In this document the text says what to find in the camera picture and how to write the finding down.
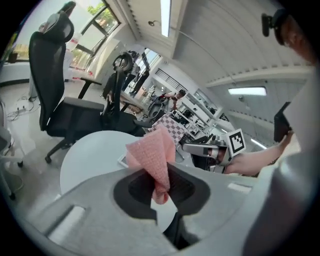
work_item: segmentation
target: office chair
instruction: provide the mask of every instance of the office chair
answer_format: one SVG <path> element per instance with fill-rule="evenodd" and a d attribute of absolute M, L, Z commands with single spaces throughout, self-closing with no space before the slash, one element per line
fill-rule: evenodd
<path fill-rule="evenodd" d="M 124 62 L 124 64 L 116 66 L 115 63 L 118 59 L 121 59 L 120 63 Z M 146 134 L 143 128 L 151 128 L 151 124 L 148 122 L 138 121 L 135 115 L 124 112 L 127 105 L 134 106 L 134 104 L 129 101 L 126 101 L 126 105 L 120 109 L 122 86 L 126 80 L 127 72 L 130 70 L 130 65 L 128 64 L 132 65 L 132 57 L 127 52 L 118 56 L 118 58 L 113 62 L 115 72 L 108 79 L 106 85 L 106 87 L 112 88 L 111 101 L 109 100 L 109 97 L 106 97 L 108 104 L 103 114 L 103 129 L 142 137 Z"/>
<path fill-rule="evenodd" d="M 34 32 L 29 44 L 31 75 L 41 105 L 40 129 L 52 137 L 63 138 L 47 153 L 45 161 L 48 164 L 52 161 L 50 156 L 57 150 L 103 129 L 101 112 L 105 106 L 81 99 L 90 83 L 99 83 L 86 79 L 79 98 L 65 97 L 61 101 L 65 91 L 63 62 L 66 42 L 73 34 L 74 26 L 62 12 L 45 33 Z"/>
<path fill-rule="evenodd" d="M 4 189 L 8 193 L 11 200 L 16 199 L 16 195 L 12 192 L 7 184 L 7 181 L 4 177 L 2 170 L 4 169 L 4 164 L 7 162 L 17 163 L 21 168 L 23 166 L 23 160 L 15 156 L 5 156 L 3 155 L 4 151 L 9 149 L 11 144 L 11 134 L 7 130 L 7 120 L 6 120 L 6 111 L 5 106 L 0 102 L 0 179 L 3 182 Z"/>

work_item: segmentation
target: floor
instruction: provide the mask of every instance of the floor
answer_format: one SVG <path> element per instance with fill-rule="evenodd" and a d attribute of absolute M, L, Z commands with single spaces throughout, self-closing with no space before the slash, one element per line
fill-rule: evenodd
<path fill-rule="evenodd" d="M 64 96 L 78 97 L 83 86 L 82 81 L 67 82 Z M 8 128 L 14 138 L 13 146 L 7 156 L 23 157 L 23 167 L 8 164 L 4 172 L 11 190 L 16 190 L 16 200 L 9 201 L 12 209 L 28 221 L 52 203 L 60 194 L 60 168 L 68 149 L 58 150 L 52 155 L 52 163 L 45 162 L 45 156 L 61 139 L 47 135 L 40 131 L 40 105 L 36 99 L 33 103 L 24 99 L 28 95 L 29 84 L 10 85 L 0 88 L 0 97 L 6 106 L 6 114 L 14 112 L 18 107 L 26 110 L 15 120 L 8 121 Z M 84 96 L 84 100 L 105 104 L 100 97 L 102 90 L 98 86 L 91 86 Z"/>

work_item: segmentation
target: chair wheel base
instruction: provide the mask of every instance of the chair wheel base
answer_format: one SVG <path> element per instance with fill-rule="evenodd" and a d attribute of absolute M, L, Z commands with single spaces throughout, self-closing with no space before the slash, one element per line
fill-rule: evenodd
<path fill-rule="evenodd" d="M 9 198 L 10 198 L 12 201 L 16 200 L 16 195 L 15 195 L 15 193 L 11 193 L 11 195 L 9 195 Z"/>
<path fill-rule="evenodd" d="M 46 156 L 46 157 L 44 158 L 44 160 L 46 161 L 47 164 L 51 164 L 51 158 L 50 158 L 50 156 Z"/>

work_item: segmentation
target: black office chair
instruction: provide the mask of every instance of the black office chair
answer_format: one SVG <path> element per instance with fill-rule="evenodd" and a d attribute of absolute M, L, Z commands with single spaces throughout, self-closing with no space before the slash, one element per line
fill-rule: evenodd
<path fill-rule="evenodd" d="M 124 112 L 127 105 L 132 105 L 131 102 L 126 102 L 126 105 L 120 109 L 120 96 L 121 89 L 126 80 L 126 72 L 130 69 L 126 63 L 132 63 L 132 57 L 129 53 L 124 52 L 118 56 L 120 62 L 124 64 L 120 66 L 114 66 L 115 73 L 108 79 L 107 87 L 112 88 L 111 101 L 107 98 L 107 109 L 103 115 L 103 128 L 104 130 L 113 130 L 131 134 L 137 137 L 145 135 L 143 128 L 151 128 L 152 125 L 148 122 L 138 121 L 136 116 L 131 113 Z"/>
<path fill-rule="evenodd" d="M 40 129 L 52 137 L 63 138 L 46 155 L 48 164 L 50 156 L 57 150 L 103 129 L 101 112 L 104 105 L 80 99 L 89 87 L 87 81 L 80 98 L 65 97 L 61 101 L 65 91 L 63 62 L 66 42 L 73 34 L 74 26 L 62 12 L 58 21 L 45 33 L 33 33 L 29 44 L 31 75 L 41 105 Z"/>

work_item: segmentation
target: ceiling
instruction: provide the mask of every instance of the ceiling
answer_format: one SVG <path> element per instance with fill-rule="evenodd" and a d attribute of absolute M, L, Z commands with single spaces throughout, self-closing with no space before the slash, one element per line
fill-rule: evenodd
<path fill-rule="evenodd" d="M 273 15 L 274 0 L 172 0 L 170 35 L 161 35 L 160 0 L 127 0 L 140 44 L 166 57 L 206 87 L 212 102 L 223 107 L 235 128 L 266 146 L 274 144 L 273 119 L 291 101 L 311 72 L 291 49 L 280 46 L 271 31 L 262 34 L 261 14 Z M 228 89 L 265 86 L 266 97 L 246 96 L 245 103 Z"/>

